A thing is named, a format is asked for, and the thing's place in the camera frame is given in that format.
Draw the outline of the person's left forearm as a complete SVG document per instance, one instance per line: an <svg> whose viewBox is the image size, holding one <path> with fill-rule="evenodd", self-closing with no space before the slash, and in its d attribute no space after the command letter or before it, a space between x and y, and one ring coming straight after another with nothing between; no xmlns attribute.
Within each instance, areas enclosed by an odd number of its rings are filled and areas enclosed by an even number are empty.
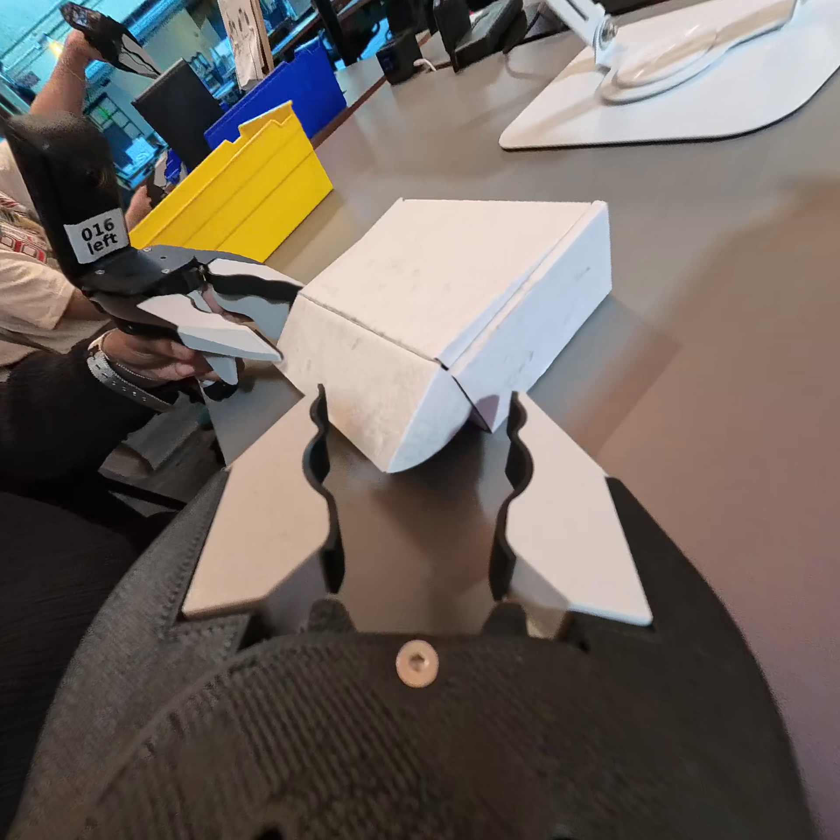
<svg viewBox="0 0 840 840"><path fill-rule="evenodd" d="M32 353L2 383L2 487L53 485L98 470L128 436L173 408L182 384L196 381L145 390L114 371L101 341Z"/></svg>

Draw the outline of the black cube device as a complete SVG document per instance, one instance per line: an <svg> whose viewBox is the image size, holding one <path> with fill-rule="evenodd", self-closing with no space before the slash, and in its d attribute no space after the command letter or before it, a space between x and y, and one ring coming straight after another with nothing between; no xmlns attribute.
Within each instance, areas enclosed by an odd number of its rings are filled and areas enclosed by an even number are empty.
<svg viewBox="0 0 840 840"><path fill-rule="evenodd" d="M470 11L467 1L433 1L433 15L448 55L470 33Z"/></svg>

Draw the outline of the black cabinet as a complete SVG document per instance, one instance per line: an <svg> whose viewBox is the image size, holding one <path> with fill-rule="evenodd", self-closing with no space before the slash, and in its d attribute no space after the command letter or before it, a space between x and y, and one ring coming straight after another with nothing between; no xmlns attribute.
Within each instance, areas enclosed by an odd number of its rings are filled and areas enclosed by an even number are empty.
<svg viewBox="0 0 840 840"><path fill-rule="evenodd" d="M224 116L218 100L192 66L177 60L132 106L191 173L211 153L205 132Z"/></svg>

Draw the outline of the white document stand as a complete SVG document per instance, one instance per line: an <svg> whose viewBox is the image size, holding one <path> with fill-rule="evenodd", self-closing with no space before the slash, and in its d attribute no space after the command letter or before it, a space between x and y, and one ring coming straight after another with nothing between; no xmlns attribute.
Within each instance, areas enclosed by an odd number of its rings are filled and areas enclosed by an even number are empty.
<svg viewBox="0 0 840 840"><path fill-rule="evenodd" d="M702 2L632 24L597 2L547 5L584 49L504 129L505 151L738 137L838 72L834 1Z"/></svg>

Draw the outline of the blue bin with white sticker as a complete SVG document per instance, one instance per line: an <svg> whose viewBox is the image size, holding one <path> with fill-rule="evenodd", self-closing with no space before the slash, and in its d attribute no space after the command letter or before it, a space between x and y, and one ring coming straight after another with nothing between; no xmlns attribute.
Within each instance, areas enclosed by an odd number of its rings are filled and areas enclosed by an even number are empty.
<svg viewBox="0 0 840 840"><path fill-rule="evenodd" d="M235 142L240 125L286 102L291 103L309 138L346 109L327 50L319 39L300 45L293 61L282 60L264 80L225 111L204 133L209 148L213 151L222 142Z"/></svg>

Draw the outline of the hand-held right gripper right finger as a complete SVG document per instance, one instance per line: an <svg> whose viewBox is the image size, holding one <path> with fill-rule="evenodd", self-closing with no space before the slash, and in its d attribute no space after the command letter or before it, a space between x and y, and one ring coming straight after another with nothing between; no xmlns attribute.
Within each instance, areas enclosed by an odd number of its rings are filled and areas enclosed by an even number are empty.
<svg viewBox="0 0 840 840"><path fill-rule="evenodd" d="M511 395L505 475L489 585L519 605L530 636L554 638L573 615L650 628L608 475L524 392Z"/></svg>

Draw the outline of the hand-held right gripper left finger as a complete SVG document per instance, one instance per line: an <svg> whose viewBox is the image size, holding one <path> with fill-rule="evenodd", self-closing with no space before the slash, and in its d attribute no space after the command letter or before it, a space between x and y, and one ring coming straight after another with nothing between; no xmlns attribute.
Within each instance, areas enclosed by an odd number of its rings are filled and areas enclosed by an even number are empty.
<svg viewBox="0 0 840 840"><path fill-rule="evenodd" d="M344 551L330 471L325 388L301 399L227 468L182 604L188 621L255 613L306 621L339 593Z"/></svg>

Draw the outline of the white cardboard box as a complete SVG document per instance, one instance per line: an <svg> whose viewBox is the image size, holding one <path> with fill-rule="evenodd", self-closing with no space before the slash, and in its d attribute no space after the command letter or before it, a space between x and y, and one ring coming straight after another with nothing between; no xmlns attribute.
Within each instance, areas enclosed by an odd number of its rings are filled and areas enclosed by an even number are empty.
<svg viewBox="0 0 840 840"><path fill-rule="evenodd" d="M503 425L612 288L603 201L399 199L301 290L280 368L398 473Z"/></svg>

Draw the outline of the person's left hand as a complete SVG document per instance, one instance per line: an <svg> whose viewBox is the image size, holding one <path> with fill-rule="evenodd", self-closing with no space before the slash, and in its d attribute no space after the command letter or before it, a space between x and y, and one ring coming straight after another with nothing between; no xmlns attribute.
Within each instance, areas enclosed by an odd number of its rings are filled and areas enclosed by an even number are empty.
<svg viewBox="0 0 840 840"><path fill-rule="evenodd" d="M201 383L219 380L200 353L171 339L113 330L102 336L100 350L117 375L145 390L191 379Z"/></svg>

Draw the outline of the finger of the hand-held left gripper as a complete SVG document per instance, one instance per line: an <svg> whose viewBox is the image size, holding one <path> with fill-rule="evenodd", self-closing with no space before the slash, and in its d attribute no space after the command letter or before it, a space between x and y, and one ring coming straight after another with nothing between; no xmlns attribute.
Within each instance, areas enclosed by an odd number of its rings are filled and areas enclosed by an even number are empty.
<svg viewBox="0 0 840 840"><path fill-rule="evenodd" d="M147 298L137 309L170 323L192 350L236 359L279 363L281 353L252 328L198 308L193 299L173 294Z"/></svg>
<svg viewBox="0 0 840 840"><path fill-rule="evenodd" d="M277 342L303 284L262 264L215 258L205 267L205 304L229 321L253 323Z"/></svg>

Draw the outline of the grey desk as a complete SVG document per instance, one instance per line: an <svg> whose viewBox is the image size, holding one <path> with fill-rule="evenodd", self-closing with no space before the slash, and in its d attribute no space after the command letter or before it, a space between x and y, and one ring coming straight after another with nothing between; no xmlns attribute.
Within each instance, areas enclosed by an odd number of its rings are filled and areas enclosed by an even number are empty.
<svg viewBox="0 0 840 840"><path fill-rule="evenodd" d="M607 202L612 295L530 395L725 602L838 838L838 76L734 140L502 150L580 50L383 81L318 146L333 192L267 264L310 281L400 197Z"/></svg>

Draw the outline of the black battery charger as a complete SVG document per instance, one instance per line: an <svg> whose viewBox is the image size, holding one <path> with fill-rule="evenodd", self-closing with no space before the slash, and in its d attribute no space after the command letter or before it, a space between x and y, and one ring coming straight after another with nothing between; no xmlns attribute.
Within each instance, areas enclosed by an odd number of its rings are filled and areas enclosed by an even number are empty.
<svg viewBox="0 0 840 840"><path fill-rule="evenodd" d="M392 35L376 51L375 57L385 79L392 86L413 78L419 72L416 63L423 59L417 36L411 29Z"/></svg>

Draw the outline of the yellow storage bin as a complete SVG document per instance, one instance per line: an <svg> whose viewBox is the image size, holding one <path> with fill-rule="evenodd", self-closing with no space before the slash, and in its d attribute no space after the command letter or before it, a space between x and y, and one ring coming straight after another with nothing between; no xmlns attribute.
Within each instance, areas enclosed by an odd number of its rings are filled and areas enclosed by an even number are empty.
<svg viewBox="0 0 840 840"><path fill-rule="evenodd" d="M243 123L130 232L263 263L333 190L290 101Z"/></svg>

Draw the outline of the black power adapter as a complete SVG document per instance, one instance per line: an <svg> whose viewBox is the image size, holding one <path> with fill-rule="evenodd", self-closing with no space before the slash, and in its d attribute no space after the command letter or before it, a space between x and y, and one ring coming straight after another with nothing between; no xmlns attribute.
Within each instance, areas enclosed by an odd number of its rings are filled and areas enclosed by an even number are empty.
<svg viewBox="0 0 840 840"><path fill-rule="evenodd" d="M507 54L529 31L522 1L496 1L480 10L474 20L466 17L466 29L455 37L448 51L451 66L460 72L496 53Z"/></svg>

